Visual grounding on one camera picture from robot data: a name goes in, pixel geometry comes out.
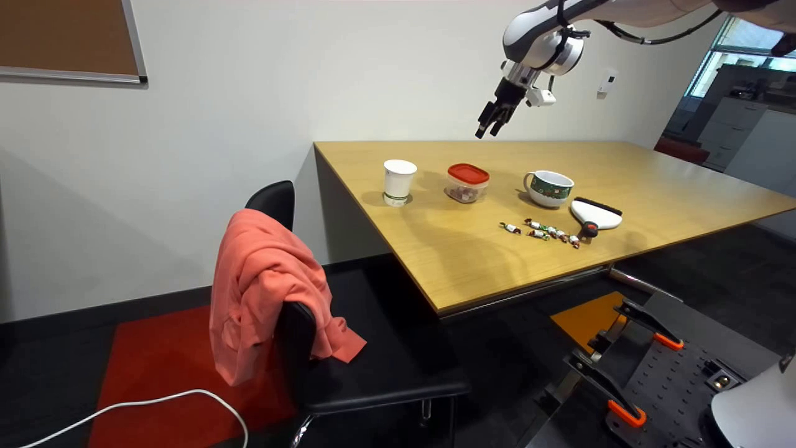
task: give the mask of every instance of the mug handle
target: mug handle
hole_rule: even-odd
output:
[[[536,175],[536,172],[535,171],[528,171],[525,174],[525,177],[522,179],[522,185],[523,185],[523,187],[525,187],[525,191],[530,191],[530,188],[528,187],[528,176],[530,176],[530,175]]]

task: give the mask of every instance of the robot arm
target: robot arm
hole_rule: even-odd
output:
[[[561,76],[572,70],[583,54],[583,40],[588,31],[578,31],[572,22],[592,19],[607,27],[618,37],[638,44],[655,45],[683,37],[720,14],[716,11],[698,26],[675,37],[659,41],[635,37],[618,28],[614,22],[629,26],[651,27],[671,22],[711,0],[548,0],[544,4],[517,15],[503,33],[503,49],[508,59],[501,67],[503,77],[495,90],[495,101],[484,107],[478,118],[479,139],[491,126],[496,136],[509,122],[519,103],[529,106],[556,102],[548,90],[533,83],[542,73]],[[796,31],[794,0],[713,0],[724,10],[761,26],[787,33]],[[778,45],[785,53],[796,48],[796,38],[786,34]]]

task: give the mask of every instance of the green patterned mug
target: green patterned mug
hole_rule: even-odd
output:
[[[528,177],[533,176],[528,185]],[[522,179],[525,190],[533,201],[545,207],[558,207],[567,201],[570,191],[575,186],[572,179],[554,171],[530,171]]]

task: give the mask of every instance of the plastic container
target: plastic container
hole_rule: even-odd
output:
[[[469,163],[456,163],[448,168],[445,193],[462,204],[475,202],[486,193],[490,174]]]

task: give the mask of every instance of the red floor mat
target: red floor mat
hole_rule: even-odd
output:
[[[97,409],[205,389],[243,416],[249,431],[294,414],[275,364],[238,387],[216,373],[210,351],[209,307],[119,325]],[[109,411],[94,420],[91,448],[194,448],[243,434],[235,417],[206,395]]]

